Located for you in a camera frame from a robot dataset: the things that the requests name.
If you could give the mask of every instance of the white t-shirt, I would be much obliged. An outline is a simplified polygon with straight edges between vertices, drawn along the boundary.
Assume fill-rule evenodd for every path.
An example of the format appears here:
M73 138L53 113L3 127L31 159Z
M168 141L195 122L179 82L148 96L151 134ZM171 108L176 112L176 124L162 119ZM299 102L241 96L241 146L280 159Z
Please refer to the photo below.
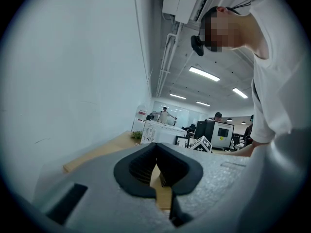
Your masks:
M160 114L160 122L164 124L168 124L167 117L171 116L171 114L168 113L168 111L160 111L158 113Z
M310 46L285 0L252 1L250 13L269 48L267 60L254 55L251 137L268 143L276 135L311 125Z

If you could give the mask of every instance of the checkered cube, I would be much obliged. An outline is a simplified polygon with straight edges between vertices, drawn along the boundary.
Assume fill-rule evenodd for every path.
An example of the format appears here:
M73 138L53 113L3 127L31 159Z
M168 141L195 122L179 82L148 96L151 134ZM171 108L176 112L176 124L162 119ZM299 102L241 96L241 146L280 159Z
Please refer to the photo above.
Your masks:
M212 153L212 145L205 136L197 139L191 147L192 150Z

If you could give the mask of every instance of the neck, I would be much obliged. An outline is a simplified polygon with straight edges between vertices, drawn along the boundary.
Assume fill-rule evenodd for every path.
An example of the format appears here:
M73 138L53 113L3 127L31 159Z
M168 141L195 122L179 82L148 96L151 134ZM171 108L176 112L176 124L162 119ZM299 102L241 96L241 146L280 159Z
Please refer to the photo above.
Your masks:
M250 49L259 58L269 58L268 45L252 14L239 17L241 45Z

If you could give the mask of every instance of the man in white shirt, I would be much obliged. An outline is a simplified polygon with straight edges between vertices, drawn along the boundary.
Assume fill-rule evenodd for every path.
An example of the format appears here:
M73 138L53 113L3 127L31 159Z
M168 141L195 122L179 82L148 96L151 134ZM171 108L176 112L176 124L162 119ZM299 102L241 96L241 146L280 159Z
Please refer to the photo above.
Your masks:
M157 112L160 115L160 122L163 124L168 124L167 122L167 117L170 116L174 118L175 120L177 119L176 117L172 116L168 111L166 111L167 108L163 107L163 111Z
M285 0L251 0L246 16L213 7L202 18L203 33L211 51L246 47L254 54L253 143L230 154L250 156L256 146L311 125L310 46Z

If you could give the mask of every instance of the shirt sleeve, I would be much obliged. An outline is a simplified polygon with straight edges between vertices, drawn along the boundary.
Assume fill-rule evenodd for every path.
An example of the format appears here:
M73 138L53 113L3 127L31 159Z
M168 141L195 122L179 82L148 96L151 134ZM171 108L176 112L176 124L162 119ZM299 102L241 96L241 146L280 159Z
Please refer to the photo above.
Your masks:
M261 102L255 89L254 79L252 80L252 97L254 102L254 122L251 132L251 138L259 143L269 143L275 136L264 117Z

